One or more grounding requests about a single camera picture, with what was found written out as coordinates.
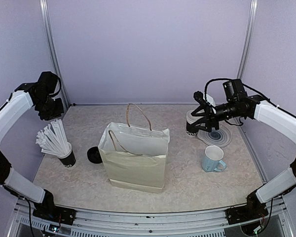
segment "bundle of straws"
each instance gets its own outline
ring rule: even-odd
[[[65,156],[70,152],[63,122],[56,119],[37,133],[36,144],[41,147],[41,152],[57,157]]]

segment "black cable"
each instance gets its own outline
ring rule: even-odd
[[[265,226],[263,226],[262,230],[261,231],[258,231],[257,234],[261,234],[263,231],[265,231],[266,227],[268,226],[268,223],[270,222],[270,219],[271,219],[271,215],[272,215],[272,209],[273,209],[273,199],[271,201],[271,209],[270,209],[270,215],[267,219],[267,223],[265,224]]]
[[[209,80],[206,84],[205,84],[205,90],[204,90],[204,95],[205,95],[205,101],[206,103],[208,104],[208,101],[207,101],[207,87],[210,83],[212,83],[213,81],[218,81],[218,80],[233,80],[233,79],[230,79],[230,78],[215,78],[215,79],[211,79]]]
[[[239,124],[233,124],[233,123],[228,122],[227,120],[225,120],[225,122],[228,123],[231,126],[239,126],[239,127],[241,127],[243,125],[243,121],[241,121],[241,117],[239,117]]]
[[[60,92],[60,90],[61,90],[61,87],[62,87],[60,77],[58,77],[58,82],[59,82],[59,90],[58,90],[56,93],[54,93],[54,94],[50,94],[50,95],[49,95],[50,97],[55,97],[56,95],[59,94],[59,92]]]
[[[259,94],[260,96],[262,96],[262,97],[263,97],[268,103],[270,103],[270,104],[273,105],[274,107],[277,107],[277,106],[276,106],[273,102],[271,102],[271,100],[270,100],[269,98],[267,98],[262,92],[260,92],[260,91],[258,91],[258,90],[256,90],[256,89],[254,89],[254,88],[252,88],[252,87],[250,87],[250,86],[248,86],[248,85],[246,85],[246,84],[243,84],[243,86],[245,86],[246,88],[248,88],[248,89],[250,89],[250,90],[252,90],[252,91],[258,93],[258,94]],[[281,110],[281,111],[287,113],[288,115],[290,115],[290,116],[296,118],[295,115],[293,115],[293,114],[291,114],[290,112],[288,112],[288,111],[282,109],[281,107],[277,107],[277,108],[278,108],[279,110]]]
[[[29,219],[30,219],[30,228],[31,228],[31,232],[32,232],[32,236],[35,237],[34,232],[33,232],[33,227],[32,227],[32,217],[31,217],[31,203],[30,201],[25,197],[24,198],[28,204],[29,204]]]

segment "paper cup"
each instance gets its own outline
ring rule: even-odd
[[[195,127],[192,127],[191,124],[194,123],[195,121],[199,120],[201,117],[193,117],[191,113],[194,110],[190,110],[186,114],[186,133],[189,136],[196,136],[198,133],[198,129]]]
[[[70,168],[73,167],[75,164],[75,157],[74,157],[74,152],[72,149],[72,146],[70,143],[68,143],[69,145],[69,152],[62,156],[62,157],[58,157],[58,159],[61,161],[61,163],[66,167],[66,168]]]

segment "speckled tabletop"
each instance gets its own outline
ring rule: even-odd
[[[99,144],[109,122],[126,123],[126,106],[70,107],[63,122],[76,164],[65,168],[45,155],[34,183],[51,191],[56,204],[117,212],[181,212],[231,206],[262,185],[258,171],[236,126],[229,126],[231,143],[223,148],[223,172],[205,173],[201,156],[207,147],[185,133],[185,115],[193,105],[140,105],[153,129],[170,129],[166,178],[161,194],[113,187],[103,164],[93,164],[87,151]],[[146,127],[147,121],[132,108],[130,123]]]

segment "light blue mug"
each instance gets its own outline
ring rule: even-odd
[[[226,169],[227,165],[222,161],[223,150],[218,146],[208,146],[205,149],[205,156],[202,159],[202,168],[205,172],[222,172]]]

